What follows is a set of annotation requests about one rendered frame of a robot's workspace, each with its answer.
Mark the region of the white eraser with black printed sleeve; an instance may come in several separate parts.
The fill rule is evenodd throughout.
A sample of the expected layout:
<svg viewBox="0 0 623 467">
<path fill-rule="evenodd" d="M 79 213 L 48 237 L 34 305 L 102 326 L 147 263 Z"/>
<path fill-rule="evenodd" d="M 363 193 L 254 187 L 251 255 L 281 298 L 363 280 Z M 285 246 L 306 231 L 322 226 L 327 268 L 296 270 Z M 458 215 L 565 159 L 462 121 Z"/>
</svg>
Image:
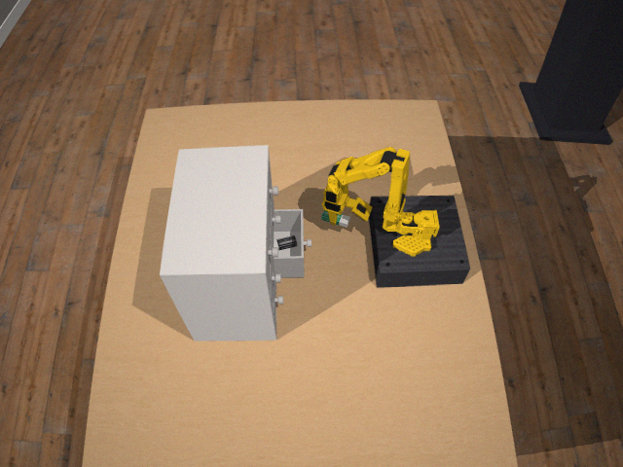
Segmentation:
<svg viewBox="0 0 623 467">
<path fill-rule="evenodd" d="M 274 247 L 278 247 L 278 250 L 283 250 L 296 246 L 298 246 L 298 244 L 295 235 L 274 240 Z"/>
</svg>

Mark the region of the white chest of drawers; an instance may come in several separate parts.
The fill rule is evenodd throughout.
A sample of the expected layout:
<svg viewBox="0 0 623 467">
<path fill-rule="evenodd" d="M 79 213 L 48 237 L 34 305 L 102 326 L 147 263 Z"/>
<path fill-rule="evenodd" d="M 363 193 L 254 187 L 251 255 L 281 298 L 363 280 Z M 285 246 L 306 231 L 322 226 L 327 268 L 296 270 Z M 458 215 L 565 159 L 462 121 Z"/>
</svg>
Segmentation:
<svg viewBox="0 0 623 467">
<path fill-rule="evenodd" d="M 178 152 L 160 277 L 194 341 L 276 341 L 268 156 L 269 145 Z"/>
</svg>

